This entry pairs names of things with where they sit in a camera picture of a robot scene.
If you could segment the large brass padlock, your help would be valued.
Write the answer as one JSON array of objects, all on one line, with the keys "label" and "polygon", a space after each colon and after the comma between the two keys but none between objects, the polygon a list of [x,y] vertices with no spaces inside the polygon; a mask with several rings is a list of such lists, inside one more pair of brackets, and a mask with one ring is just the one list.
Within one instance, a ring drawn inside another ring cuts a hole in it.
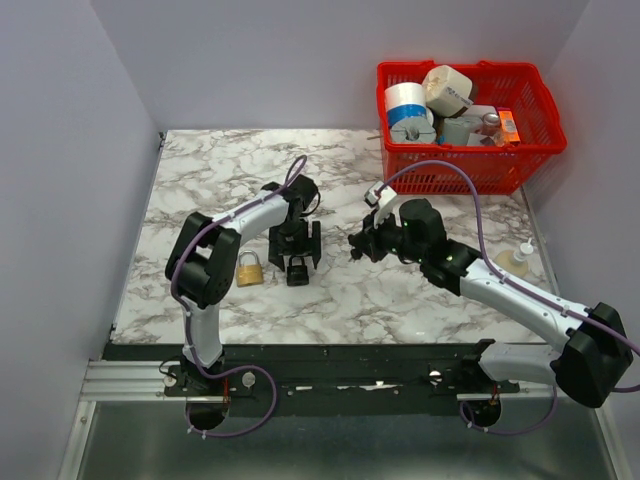
[{"label": "large brass padlock", "polygon": [[264,273],[258,254],[253,250],[244,250],[238,255],[236,285],[238,288],[261,285]]}]

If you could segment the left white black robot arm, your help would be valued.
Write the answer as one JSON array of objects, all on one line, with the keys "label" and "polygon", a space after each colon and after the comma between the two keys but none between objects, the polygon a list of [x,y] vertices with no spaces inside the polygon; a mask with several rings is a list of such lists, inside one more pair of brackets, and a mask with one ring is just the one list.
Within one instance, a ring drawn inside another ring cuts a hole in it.
[{"label": "left white black robot arm", "polygon": [[261,368],[226,368],[220,340],[220,304],[233,284],[254,284],[242,271],[244,245],[268,235],[268,260],[286,275],[289,287],[306,286],[322,256],[321,224],[309,215],[321,195],[304,175],[271,182],[256,197],[226,213],[187,217],[165,267],[170,291],[183,310],[185,343],[180,365],[165,374],[168,396],[220,392],[231,376],[252,388]]}]

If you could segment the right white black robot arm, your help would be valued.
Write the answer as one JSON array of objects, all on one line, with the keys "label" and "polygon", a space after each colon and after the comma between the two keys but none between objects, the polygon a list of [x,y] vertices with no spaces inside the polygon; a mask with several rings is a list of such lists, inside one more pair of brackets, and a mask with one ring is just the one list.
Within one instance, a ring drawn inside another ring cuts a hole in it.
[{"label": "right white black robot arm", "polygon": [[348,237],[354,259],[389,254],[416,263],[434,286],[489,306],[526,327],[543,344],[489,341],[460,367],[460,379],[480,392],[494,381],[556,386],[574,401],[600,407],[633,361],[616,309],[567,301],[507,273],[482,253],[448,238],[426,199],[410,200],[381,219],[373,210]]}]

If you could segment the black padlock with keys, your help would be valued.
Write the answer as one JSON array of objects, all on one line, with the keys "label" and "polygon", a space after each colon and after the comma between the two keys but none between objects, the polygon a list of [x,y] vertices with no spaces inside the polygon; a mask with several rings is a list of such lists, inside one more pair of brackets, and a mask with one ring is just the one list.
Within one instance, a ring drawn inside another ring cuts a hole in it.
[{"label": "black padlock with keys", "polygon": [[286,269],[286,283],[289,287],[309,284],[309,272],[303,256],[290,256]]}]

